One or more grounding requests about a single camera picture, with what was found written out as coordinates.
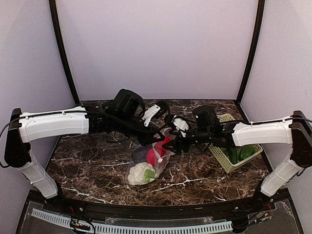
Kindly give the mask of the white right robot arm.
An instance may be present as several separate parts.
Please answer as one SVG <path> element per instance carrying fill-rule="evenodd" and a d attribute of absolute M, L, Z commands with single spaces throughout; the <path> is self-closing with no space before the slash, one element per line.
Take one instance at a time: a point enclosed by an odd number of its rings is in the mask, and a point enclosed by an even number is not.
<path fill-rule="evenodd" d="M 289 117 L 262 122 L 230 120 L 221 122 L 211 106 L 193 110 L 196 127 L 181 129 L 163 148 L 175 154 L 188 152 L 191 145 L 211 143 L 216 147 L 282 143 L 292 145 L 292 152 L 261 183 L 260 192 L 249 200 L 249 208 L 260 211 L 283 185 L 312 165 L 312 126 L 301 111 Z"/>

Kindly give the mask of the red fake round fruit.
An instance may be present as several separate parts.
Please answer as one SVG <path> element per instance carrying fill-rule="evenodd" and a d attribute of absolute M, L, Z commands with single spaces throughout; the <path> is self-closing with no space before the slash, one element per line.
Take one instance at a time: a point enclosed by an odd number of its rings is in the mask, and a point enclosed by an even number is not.
<path fill-rule="evenodd" d="M 156 166 L 161 162 L 161 150 L 150 149 L 146 155 L 146 160 L 152 166 Z"/>

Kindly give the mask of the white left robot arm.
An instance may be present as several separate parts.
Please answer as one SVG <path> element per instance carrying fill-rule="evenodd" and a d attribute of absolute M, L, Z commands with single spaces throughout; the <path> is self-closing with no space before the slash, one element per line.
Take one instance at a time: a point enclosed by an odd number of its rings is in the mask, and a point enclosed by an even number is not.
<path fill-rule="evenodd" d="M 77 106 L 71 109 L 26 113 L 20 108 L 12 111 L 4 151 L 5 165 L 16 168 L 41 194 L 50 199 L 50 205 L 63 213 L 69 202 L 62 197 L 60 186 L 47 174 L 31 151 L 31 141 L 73 134 L 122 133 L 134 137 L 142 146 L 165 139 L 163 127 L 150 125 L 153 118 L 170 114 L 170 107 L 159 101 L 146 108 L 143 98 L 133 91 L 121 89 L 113 100 L 103 104 Z"/>

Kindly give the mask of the clear zip top bag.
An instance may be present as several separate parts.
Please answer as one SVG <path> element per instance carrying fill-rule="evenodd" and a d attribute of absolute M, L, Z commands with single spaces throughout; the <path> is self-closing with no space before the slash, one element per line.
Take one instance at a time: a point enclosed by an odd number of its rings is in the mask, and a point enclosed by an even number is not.
<path fill-rule="evenodd" d="M 169 133 L 170 129 L 165 128 L 161 133 L 165 136 L 163 141 L 152 143 L 146 146 L 138 145 L 129 158 L 129 165 L 125 176 L 128 186 L 141 186 L 149 184 L 159 178 L 169 163 L 173 152 L 162 147 L 174 138 Z"/>

